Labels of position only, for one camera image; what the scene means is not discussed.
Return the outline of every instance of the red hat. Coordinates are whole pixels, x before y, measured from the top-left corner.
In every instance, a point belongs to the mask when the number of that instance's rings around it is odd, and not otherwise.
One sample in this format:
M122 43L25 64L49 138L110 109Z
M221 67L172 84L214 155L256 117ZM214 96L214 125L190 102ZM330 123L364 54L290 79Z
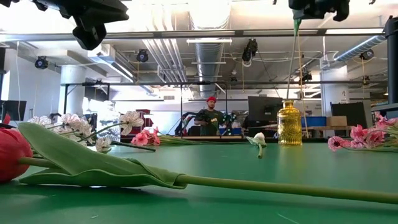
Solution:
M209 97L206 102L209 102L210 100L213 100L215 103L217 102L217 99L214 96Z

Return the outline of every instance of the green table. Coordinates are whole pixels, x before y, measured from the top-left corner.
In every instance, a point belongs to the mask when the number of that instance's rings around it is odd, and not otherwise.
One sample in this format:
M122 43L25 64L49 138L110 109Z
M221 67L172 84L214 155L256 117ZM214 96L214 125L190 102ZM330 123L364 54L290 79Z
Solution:
M398 193L398 154L332 152L325 143L118 147L111 154L190 175ZM28 173L38 171L30 168ZM106 189L0 185L0 223L398 223L398 206L189 185Z

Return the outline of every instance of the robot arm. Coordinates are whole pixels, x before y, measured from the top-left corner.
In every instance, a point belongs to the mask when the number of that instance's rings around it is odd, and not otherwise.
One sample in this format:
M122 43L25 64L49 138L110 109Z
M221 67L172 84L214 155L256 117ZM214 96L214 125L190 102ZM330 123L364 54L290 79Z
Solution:
M39 10L52 8L60 11L62 17L71 16L76 22L73 36L85 50L93 50L106 36L105 23L125 21L128 8L119 0L30 0ZM10 7L19 0L0 0L0 4Z

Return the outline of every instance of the ventilation duct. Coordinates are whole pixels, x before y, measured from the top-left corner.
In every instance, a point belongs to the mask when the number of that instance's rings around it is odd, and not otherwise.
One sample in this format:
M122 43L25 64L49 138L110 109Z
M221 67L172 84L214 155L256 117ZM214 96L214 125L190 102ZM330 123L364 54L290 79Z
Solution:
M115 72L118 72L122 77L129 80L129 82L137 81L133 75L134 69L132 69L132 65L129 63L129 60L109 44L101 44L96 49L88 51L88 57L94 62L106 64ZM154 90L151 87L140 87L149 95L154 94Z
M189 3L190 19L193 30L226 29L231 13L228 0L191 1ZM220 62L223 54L223 44L195 44L195 53L200 81L215 82L220 65L211 64ZM201 85L200 96L208 98L215 95L215 85Z
M338 53L337 55L335 55L334 59L336 62L345 62L345 61L347 61L357 55L360 55L361 53L381 44L385 40L387 40L387 39L382 35L373 36L373 37L365 40L364 42L358 44L357 46L353 47L352 49L349 49L343 53Z

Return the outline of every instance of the man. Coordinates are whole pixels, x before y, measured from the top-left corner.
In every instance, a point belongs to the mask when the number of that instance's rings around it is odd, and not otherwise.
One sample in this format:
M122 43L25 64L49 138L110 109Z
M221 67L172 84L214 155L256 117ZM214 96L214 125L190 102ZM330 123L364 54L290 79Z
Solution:
M207 109L199 111L199 114L205 115L197 116L195 118L195 125L200 125L200 136L216 136L219 134L218 126L223 119L224 114L220 111L214 110L216 106L216 98L214 96L209 97L207 100Z

